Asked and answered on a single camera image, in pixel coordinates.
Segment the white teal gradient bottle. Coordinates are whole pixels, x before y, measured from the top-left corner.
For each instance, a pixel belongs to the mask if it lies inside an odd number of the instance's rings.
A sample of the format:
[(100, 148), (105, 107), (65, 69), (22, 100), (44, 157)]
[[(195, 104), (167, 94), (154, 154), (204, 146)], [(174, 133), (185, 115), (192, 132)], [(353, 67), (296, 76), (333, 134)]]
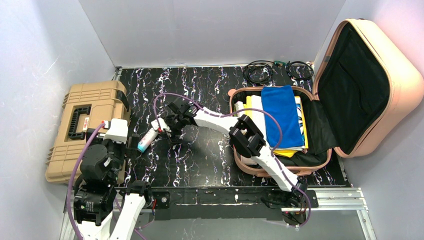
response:
[(151, 145), (151, 143), (156, 139), (158, 134), (159, 133), (153, 127), (151, 127), (138, 142), (137, 150), (141, 153), (144, 153), (147, 150), (147, 148)]

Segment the white shirt blue print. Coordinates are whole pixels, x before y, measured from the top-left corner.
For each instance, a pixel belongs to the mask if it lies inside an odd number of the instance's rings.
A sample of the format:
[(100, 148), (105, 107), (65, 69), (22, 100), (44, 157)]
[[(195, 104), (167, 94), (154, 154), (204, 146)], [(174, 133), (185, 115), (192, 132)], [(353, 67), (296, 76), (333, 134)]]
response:
[[(302, 151), (306, 147), (306, 143), (305, 143), (306, 140), (305, 140), (305, 133), (304, 133), (304, 123), (303, 123), (303, 119), (302, 119), (300, 98), (295, 96), (295, 102), (296, 102), (297, 113), (298, 113), (299, 127), (300, 127), (300, 131), (301, 131), (301, 135), (302, 135), (302, 138), (303, 138), (304, 145), (300, 146), (300, 147), (291, 147), (291, 148), (276, 148), (277, 151)], [(245, 107), (263, 110), (261, 96), (258, 96), (258, 95), (248, 96), (246, 98)], [(258, 111), (252, 111), (251, 117), (252, 117), (254, 123), (259, 128), (259, 130), (264, 135), (264, 138), (267, 140), (265, 114), (258, 112)]]

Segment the pink suitcase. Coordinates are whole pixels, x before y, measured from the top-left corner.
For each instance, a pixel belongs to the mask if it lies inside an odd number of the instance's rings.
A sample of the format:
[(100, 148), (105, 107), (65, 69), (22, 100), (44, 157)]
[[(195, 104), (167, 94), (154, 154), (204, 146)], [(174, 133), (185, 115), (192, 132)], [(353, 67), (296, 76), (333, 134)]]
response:
[(298, 176), (372, 153), (423, 100), (421, 73), (372, 21), (348, 18), (335, 30), (312, 90), (293, 86), (306, 118), (307, 152), (280, 157)]

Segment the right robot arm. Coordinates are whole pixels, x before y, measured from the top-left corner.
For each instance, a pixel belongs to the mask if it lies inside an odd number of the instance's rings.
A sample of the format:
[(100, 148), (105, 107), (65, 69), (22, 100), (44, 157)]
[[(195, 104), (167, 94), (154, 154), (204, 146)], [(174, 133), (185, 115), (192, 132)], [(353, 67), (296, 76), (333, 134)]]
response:
[(230, 138), (235, 151), (241, 156), (254, 160), (278, 187), (285, 192), (304, 193), (307, 186), (292, 173), (273, 153), (264, 134), (247, 115), (240, 117), (233, 113), (214, 112), (197, 103), (170, 103), (172, 114), (164, 118), (156, 117), (158, 128), (164, 132), (171, 143), (175, 143), (187, 125), (204, 127), (218, 131)]

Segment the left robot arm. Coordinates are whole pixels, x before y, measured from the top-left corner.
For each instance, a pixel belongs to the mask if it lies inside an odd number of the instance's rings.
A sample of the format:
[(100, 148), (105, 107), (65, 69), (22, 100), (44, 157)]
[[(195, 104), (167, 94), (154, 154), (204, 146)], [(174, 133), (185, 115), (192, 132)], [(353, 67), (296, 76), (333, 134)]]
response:
[(80, 240), (129, 240), (138, 216), (151, 201), (149, 185), (135, 181), (123, 190), (120, 215), (111, 228), (117, 199), (119, 173), (123, 170), (125, 145), (97, 138), (82, 155), (80, 176), (74, 184), (73, 219)]

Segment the blue microfibre towel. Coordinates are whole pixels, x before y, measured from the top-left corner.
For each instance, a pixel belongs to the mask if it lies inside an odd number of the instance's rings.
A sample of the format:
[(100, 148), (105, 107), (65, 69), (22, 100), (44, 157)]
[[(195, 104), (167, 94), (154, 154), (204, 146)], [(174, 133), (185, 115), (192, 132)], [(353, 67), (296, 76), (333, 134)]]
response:
[(266, 140), (277, 149), (301, 147), (304, 140), (292, 87), (264, 87), (261, 90), (262, 108), (272, 116), (264, 116)]

